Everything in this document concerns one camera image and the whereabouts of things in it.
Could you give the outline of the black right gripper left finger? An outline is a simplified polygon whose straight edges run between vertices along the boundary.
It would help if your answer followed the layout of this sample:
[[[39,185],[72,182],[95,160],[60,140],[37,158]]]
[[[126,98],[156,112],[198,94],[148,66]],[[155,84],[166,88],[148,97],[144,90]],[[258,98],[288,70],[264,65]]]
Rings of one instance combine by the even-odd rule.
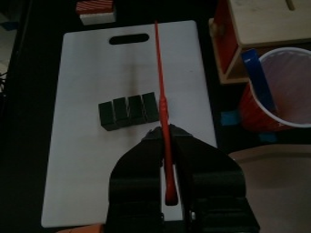
[[[119,158],[109,177],[105,233],[163,233],[162,129]]]

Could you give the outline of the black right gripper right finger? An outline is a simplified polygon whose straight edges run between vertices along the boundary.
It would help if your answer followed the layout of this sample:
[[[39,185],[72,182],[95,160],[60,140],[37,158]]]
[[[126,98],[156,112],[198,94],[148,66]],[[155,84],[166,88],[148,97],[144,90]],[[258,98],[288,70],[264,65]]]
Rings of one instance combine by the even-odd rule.
[[[259,233],[236,161],[184,129],[170,126],[187,233]]]

